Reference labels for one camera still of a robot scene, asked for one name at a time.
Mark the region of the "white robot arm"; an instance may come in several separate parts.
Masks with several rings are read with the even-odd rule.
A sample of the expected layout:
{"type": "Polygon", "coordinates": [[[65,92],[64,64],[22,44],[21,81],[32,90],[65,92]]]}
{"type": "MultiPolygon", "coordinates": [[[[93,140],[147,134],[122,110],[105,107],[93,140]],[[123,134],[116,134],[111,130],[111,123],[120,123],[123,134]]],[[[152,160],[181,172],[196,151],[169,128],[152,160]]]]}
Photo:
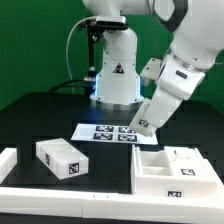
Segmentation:
{"type": "Polygon", "coordinates": [[[140,109],[130,128],[149,135],[192,95],[224,50],[224,0],[83,0],[103,30],[103,66],[91,101],[140,109]],[[136,72],[137,36],[126,16],[152,14],[173,34],[163,60],[136,72]]]}

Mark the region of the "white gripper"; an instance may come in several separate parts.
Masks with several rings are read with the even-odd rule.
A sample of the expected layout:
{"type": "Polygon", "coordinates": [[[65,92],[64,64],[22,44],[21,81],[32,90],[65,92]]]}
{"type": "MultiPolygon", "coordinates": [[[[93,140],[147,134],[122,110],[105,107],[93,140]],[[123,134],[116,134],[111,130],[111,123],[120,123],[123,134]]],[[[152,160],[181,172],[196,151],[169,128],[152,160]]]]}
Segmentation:
{"type": "Polygon", "coordinates": [[[157,87],[144,120],[150,128],[162,127],[182,103],[182,99],[157,87]]]}

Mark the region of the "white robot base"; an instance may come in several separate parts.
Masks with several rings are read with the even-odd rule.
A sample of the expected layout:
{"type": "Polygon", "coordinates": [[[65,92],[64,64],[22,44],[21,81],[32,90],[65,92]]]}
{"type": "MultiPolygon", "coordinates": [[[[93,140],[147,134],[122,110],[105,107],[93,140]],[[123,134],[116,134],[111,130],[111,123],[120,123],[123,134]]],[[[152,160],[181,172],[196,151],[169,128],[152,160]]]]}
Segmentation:
{"type": "Polygon", "coordinates": [[[109,110],[132,110],[141,105],[144,98],[136,54],[137,35],[132,29],[104,32],[102,69],[90,95],[92,105],[109,110]]]}

